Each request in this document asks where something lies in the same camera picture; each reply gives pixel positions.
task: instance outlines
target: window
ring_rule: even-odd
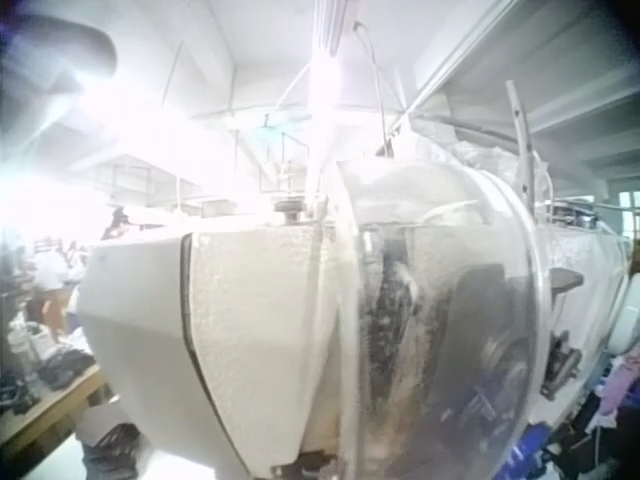
[[[631,202],[631,192],[622,192],[620,194],[621,207],[640,207],[640,192],[633,192],[634,204]],[[622,234],[625,237],[633,238],[634,232],[640,228],[640,218],[636,216],[636,227],[634,228],[633,212],[622,212]]]

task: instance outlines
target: white shirt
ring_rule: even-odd
[[[73,289],[71,292],[71,297],[69,298],[69,303],[67,304],[67,312],[76,314],[76,308],[78,305],[78,287]]]
[[[36,254],[34,283],[40,290],[58,290],[64,286],[69,275],[69,267],[64,257],[55,250]]]

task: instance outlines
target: white ceiling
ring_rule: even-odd
[[[514,133],[508,79],[558,185],[605,197],[605,182],[640,185],[640,63],[610,12],[522,2],[446,86],[452,114]]]
[[[579,6],[584,3],[360,0],[357,19],[391,84],[382,86],[388,125],[450,80],[444,92],[454,116],[508,131],[504,82],[514,78],[536,145],[552,157],[545,159],[560,182],[592,188],[599,169],[621,168],[610,164],[613,153],[636,153],[631,147],[640,137],[620,112],[635,108],[639,84],[632,81],[629,52]],[[282,131],[286,161],[304,164],[306,77],[283,102],[285,114],[272,118],[278,128],[256,127],[310,59],[313,0],[38,0],[32,8],[106,31],[119,55],[114,81],[144,91],[157,115],[178,111],[209,136],[207,147],[188,158],[166,154],[167,138],[151,138],[154,145],[134,152],[76,109],[39,139],[30,155],[38,168],[93,182],[115,201],[157,204],[173,201],[176,174],[187,198],[227,195],[220,182],[229,171],[246,176],[245,188],[274,188]],[[361,155],[379,147],[382,137],[372,66],[353,33],[343,37],[338,57],[344,115],[333,151]],[[605,94],[608,104],[594,100]],[[576,123],[591,117],[600,120]],[[238,125],[236,143],[229,127]],[[603,138],[618,150],[606,150]],[[629,168],[609,173],[634,174]]]

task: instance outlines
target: transparent dome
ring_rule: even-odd
[[[457,165],[376,158],[333,176],[344,478],[490,478],[544,374],[533,219]]]

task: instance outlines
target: white sewing machine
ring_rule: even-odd
[[[455,162],[337,170],[311,219],[96,248],[78,315],[155,446],[220,479],[489,478],[637,338],[619,237],[536,222]]]

